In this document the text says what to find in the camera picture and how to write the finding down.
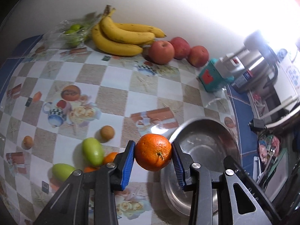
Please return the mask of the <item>green oval jujube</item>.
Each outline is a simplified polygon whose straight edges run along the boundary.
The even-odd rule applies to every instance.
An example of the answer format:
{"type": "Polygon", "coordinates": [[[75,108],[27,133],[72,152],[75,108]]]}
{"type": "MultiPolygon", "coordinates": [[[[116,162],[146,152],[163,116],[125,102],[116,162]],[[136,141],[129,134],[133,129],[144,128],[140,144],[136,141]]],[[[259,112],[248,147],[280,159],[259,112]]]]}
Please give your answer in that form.
{"type": "Polygon", "coordinates": [[[100,167],[104,159],[102,144],[95,138],[86,138],[82,141],[82,153],[93,167],[100,167]]]}
{"type": "Polygon", "coordinates": [[[64,182],[75,171],[75,168],[65,163],[56,163],[52,167],[52,175],[60,182],[64,182]]]}

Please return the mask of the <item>orange mandarin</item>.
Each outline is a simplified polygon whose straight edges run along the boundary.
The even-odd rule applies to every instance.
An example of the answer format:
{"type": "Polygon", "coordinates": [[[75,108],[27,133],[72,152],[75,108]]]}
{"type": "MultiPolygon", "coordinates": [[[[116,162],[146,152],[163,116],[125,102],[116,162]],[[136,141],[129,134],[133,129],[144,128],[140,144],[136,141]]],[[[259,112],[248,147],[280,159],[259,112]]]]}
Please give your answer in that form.
{"type": "Polygon", "coordinates": [[[166,167],[172,158],[172,145],[162,135],[147,133],[135,146],[135,160],[147,171],[157,172],[166,167]]]}
{"type": "Polygon", "coordinates": [[[111,152],[107,156],[104,157],[102,165],[106,165],[108,163],[112,163],[117,156],[118,152],[111,152]]]}
{"type": "Polygon", "coordinates": [[[89,172],[97,171],[98,169],[99,169],[99,167],[85,167],[83,171],[85,173],[89,173],[89,172]]]}

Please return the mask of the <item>large steel bowl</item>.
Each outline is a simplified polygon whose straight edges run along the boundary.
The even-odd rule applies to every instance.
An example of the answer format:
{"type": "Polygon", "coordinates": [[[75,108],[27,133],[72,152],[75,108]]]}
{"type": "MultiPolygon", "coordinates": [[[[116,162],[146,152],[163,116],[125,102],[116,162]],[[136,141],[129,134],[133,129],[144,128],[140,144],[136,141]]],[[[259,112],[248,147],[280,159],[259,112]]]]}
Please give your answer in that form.
{"type": "Polygon", "coordinates": [[[203,208],[208,212],[205,221],[221,224],[218,195],[217,190],[212,188],[212,177],[213,172],[224,173],[225,157],[232,156],[235,161],[241,162],[233,135],[225,125],[211,118],[193,118],[180,125],[169,141],[178,143],[184,153],[200,164],[200,168],[193,171],[197,177],[191,191],[180,187],[173,163],[161,171],[162,193],[168,207],[177,215],[188,218],[195,202],[196,209],[203,208]]]}

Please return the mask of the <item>small brown longan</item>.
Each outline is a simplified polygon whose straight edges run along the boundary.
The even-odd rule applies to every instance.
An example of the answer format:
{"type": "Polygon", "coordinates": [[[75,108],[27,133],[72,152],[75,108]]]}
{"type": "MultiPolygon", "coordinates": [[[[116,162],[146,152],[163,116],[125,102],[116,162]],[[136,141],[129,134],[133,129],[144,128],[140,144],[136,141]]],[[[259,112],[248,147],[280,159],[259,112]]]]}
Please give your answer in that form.
{"type": "Polygon", "coordinates": [[[31,149],[34,146],[34,140],[31,136],[25,136],[23,139],[25,149],[31,149]]]}
{"type": "Polygon", "coordinates": [[[105,125],[100,129],[101,138],[105,141],[109,141],[114,138],[115,130],[110,125],[105,125]]]}

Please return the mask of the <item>black power adapter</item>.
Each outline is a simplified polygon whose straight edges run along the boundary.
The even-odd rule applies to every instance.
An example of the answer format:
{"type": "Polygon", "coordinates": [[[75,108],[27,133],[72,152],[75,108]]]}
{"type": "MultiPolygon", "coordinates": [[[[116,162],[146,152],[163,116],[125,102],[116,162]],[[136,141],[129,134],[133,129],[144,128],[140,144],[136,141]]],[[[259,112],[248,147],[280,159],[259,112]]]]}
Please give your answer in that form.
{"type": "Polygon", "coordinates": [[[266,128],[263,119],[253,118],[249,123],[248,126],[252,132],[260,132],[266,128]]]}

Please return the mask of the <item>checkered plastic tablecloth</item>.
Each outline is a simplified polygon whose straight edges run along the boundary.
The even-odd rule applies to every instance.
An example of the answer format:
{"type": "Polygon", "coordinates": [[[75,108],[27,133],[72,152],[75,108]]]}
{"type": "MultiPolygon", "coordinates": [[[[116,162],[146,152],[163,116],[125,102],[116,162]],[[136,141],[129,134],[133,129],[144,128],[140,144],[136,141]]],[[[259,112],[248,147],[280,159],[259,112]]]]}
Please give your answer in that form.
{"type": "Polygon", "coordinates": [[[1,199],[17,224],[31,223],[56,191],[52,166],[85,167],[82,140],[110,125],[106,153],[122,152],[129,140],[159,130],[158,118],[138,122],[132,114],[168,107],[177,124],[214,118],[238,140],[241,164],[253,171],[256,136],[246,95],[232,87],[209,94],[188,62],[155,66],[142,56],[121,58],[94,50],[68,53],[45,48],[40,36],[22,41],[1,67],[1,199]],[[34,146],[25,149],[31,136],[34,146]]]}

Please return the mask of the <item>teal plastic box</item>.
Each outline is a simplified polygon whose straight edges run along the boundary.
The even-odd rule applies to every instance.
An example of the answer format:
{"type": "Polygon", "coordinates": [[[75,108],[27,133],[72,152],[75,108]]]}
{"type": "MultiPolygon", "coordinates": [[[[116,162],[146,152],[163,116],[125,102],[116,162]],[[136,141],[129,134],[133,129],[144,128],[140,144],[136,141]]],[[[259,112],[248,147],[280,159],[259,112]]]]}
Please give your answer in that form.
{"type": "Polygon", "coordinates": [[[223,78],[218,70],[215,68],[215,64],[218,60],[213,58],[201,70],[198,78],[204,86],[206,92],[216,92],[221,90],[227,84],[234,82],[234,76],[223,78]]]}

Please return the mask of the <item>steel thermos jug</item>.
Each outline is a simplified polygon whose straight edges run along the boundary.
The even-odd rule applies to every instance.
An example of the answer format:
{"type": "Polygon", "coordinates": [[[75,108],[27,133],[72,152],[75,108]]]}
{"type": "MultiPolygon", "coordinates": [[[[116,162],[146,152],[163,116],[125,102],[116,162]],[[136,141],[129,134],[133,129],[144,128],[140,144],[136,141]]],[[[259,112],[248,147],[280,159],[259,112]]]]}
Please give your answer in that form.
{"type": "Polygon", "coordinates": [[[273,85],[278,78],[279,58],[258,31],[244,40],[244,48],[237,58],[244,69],[232,84],[236,92],[242,94],[262,85],[265,89],[273,85]]]}

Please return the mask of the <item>red apple right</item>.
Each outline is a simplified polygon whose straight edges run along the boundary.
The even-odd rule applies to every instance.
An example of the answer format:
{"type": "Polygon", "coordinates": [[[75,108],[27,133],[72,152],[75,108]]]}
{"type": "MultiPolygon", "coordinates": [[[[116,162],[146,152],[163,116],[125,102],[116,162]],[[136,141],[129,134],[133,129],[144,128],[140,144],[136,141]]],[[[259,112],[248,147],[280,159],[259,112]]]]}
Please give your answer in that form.
{"type": "Polygon", "coordinates": [[[209,52],[203,46],[194,46],[191,48],[187,60],[192,66],[196,68],[202,67],[209,60],[209,52]]]}

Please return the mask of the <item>red apple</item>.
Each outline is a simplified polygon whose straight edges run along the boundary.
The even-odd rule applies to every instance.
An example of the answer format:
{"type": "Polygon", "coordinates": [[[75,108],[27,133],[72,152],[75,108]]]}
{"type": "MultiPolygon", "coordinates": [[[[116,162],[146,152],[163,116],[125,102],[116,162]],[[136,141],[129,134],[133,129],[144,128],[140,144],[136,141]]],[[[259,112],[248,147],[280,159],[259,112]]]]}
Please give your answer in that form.
{"type": "Polygon", "coordinates": [[[192,66],[196,68],[202,67],[209,60],[209,52],[203,46],[194,46],[191,48],[187,60],[192,66]]]}
{"type": "Polygon", "coordinates": [[[189,43],[181,37],[175,37],[171,39],[169,43],[174,47],[175,59],[185,59],[191,52],[191,47],[189,43]]]}
{"type": "Polygon", "coordinates": [[[173,45],[168,41],[156,41],[148,50],[149,58],[156,64],[166,65],[175,55],[173,45]]]}

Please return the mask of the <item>red apple middle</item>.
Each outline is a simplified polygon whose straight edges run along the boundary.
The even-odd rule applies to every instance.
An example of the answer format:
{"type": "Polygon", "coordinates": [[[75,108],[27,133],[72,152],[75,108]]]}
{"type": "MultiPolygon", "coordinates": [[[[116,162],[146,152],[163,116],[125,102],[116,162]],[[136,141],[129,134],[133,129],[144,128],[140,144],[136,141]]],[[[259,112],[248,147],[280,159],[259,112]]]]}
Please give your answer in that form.
{"type": "Polygon", "coordinates": [[[169,43],[174,47],[175,59],[185,59],[191,52],[191,47],[189,43],[181,37],[175,37],[171,39],[169,43]]]}

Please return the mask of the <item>red apple front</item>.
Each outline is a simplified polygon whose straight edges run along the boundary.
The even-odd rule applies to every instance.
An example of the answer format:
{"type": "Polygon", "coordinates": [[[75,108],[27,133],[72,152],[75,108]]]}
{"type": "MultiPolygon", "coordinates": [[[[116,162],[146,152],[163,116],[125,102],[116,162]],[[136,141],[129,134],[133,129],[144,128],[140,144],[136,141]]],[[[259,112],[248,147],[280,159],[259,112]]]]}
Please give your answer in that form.
{"type": "Polygon", "coordinates": [[[149,58],[156,64],[166,65],[175,55],[173,45],[168,41],[156,41],[148,50],[149,58]]]}

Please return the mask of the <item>clear bag of limes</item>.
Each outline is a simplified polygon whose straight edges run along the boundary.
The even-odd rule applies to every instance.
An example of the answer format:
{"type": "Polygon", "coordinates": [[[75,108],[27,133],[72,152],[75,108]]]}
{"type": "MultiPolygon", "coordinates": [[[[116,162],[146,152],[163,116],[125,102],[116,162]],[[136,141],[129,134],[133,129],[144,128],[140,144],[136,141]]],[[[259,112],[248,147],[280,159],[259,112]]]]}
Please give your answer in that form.
{"type": "Polygon", "coordinates": [[[43,36],[43,44],[48,49],[73,49],[84,46],[91,38],[92,28],[100,21],[102,14],[88,13],[80,18],[60,22],[43,36]]]}

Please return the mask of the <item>yellow banana bunch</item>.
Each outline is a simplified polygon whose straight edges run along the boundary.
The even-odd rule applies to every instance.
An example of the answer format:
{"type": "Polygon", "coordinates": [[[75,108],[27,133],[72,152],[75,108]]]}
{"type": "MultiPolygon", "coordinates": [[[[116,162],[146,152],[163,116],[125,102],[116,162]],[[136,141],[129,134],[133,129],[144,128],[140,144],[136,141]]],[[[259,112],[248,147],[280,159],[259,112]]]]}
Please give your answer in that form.
{"type": "Polygon", "coordinates": [[[116,11],[107,5],[100,21],[91,30],[97,49],[116,56],[136,56],[144,46],[152,45],[156,38],[165,38],[165,33],[154,26],[135,23],[116,23],[112,15],[116,11]]]}

